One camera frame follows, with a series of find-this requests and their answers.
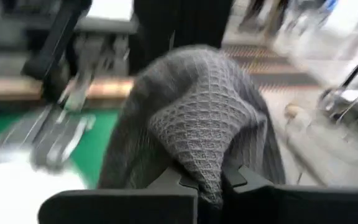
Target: doormat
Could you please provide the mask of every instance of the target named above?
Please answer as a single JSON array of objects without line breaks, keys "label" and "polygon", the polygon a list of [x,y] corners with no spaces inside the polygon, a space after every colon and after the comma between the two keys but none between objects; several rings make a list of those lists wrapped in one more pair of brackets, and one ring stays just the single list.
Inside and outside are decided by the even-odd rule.
[{"label": "doormat", "polygon": [[311,75],[295,68],[287,58],[266,46],[224,45],[223,52],[237,60],[261,90],[319,87]]}]

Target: waffle knit texture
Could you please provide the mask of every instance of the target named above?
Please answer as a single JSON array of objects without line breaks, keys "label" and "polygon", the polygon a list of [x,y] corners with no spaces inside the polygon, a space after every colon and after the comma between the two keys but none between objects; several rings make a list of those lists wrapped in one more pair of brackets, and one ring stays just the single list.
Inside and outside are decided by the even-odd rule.
[{"label": "waffle knit texture", "polygon": [[269,111],[238,64],[217,50],[187,47],[157,59],[122,109],[99,188],[144,188],[174,159],[221,205],[226,159],[284,184]]}]

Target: black pants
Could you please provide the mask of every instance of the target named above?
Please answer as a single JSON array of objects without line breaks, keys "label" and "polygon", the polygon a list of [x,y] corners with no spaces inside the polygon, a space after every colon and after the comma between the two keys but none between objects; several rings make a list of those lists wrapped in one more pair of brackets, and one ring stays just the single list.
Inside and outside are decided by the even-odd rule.
[{"label": "black pants", "polygon": [[264,6],[265,1],[264,0],[253,0],[250,2],[250,6],[249,9],[247,9],[247,12],[244,16],[243,22],[245,22],[248,19],[257,17],[259,15],[259,13],[261,12],[263,6]]},{"label": "black pants", "polygon": [[174,47],[220,48],[232,0],[134,0],[140,29],[129,38],[130,73],[135,74]]}]

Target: person's leg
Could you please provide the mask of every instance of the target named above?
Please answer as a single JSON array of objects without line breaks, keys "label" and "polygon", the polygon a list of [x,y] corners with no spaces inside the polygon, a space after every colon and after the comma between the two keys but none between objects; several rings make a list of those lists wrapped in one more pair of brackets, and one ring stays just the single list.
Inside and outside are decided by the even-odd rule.
[{"label": "person's leg", "polygon": [[173,47],[182,47],[195,43],[197,31],[197,13],[200,0],[180,1],[180,10],[175,29]]},{"label": "person's leg", "polygon": [[65,59],[67,61],[68,67],[70,69],[70,78],[73,78],[77,75],[78,72],[78,57],[75,52],[75,40],[76,36],[73,35],[66,47]]},{"label": "person's leg", "polygon": [[250,2],[250,4],[252,4],[252,5],[250,5],[247,8],[247,12],[241,22],[242,24],[247,22],[249,19],[251,19],[255,16],[258,16],[258,14],[260,13],[260,11],[263,8],[264,1],[263,0],[253,0]]},{"label": "person's leg", "polygon": [[271,5],[270,1],[256,0],[250,14],[246,15],[240,23],[239,31],[260,32],[265,25],[263,20],[267,17],[266,9],[269,5]]},{"label": "person's leg", "polygon": [[199,0],[195,44],[220,48],[233,0]]},{"label": "person's leg", "polygon": [[292,32],[292,30],[296,27],[302,13],[303,10],[301,9],[301,3],[297,0],[290,0],[287,9],[287,16],[290,16],[290,18],[285,28],[286,31]]},{"label": "person's leg", "polygon": [[140,32],[129,40],[131,73],[137,73],[169,50],[180,0],[134,0]]},{"label": "person's leg", "polygon": [[271,30],[272,34],[277,34],[277,32],[281,29],[281,26],[284,24],[285,11],[288,9],[288,7],[289,7],[289,0],[281,0],[278,3],[277,22],[272,27],[272,30]]}]

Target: gray knit fabric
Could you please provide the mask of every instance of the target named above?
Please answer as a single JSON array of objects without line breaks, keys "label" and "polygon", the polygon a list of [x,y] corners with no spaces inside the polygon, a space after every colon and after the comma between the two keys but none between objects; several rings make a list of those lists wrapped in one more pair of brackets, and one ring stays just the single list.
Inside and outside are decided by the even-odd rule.
[{"label": "gray knit fabric", "polygon": [[222,202],[226,159],[285,182],[264,99],[235,61],[207,47],[175,50],[140,75],[112,134],[99,187],[146,187],[170,158],[213,204]]}]

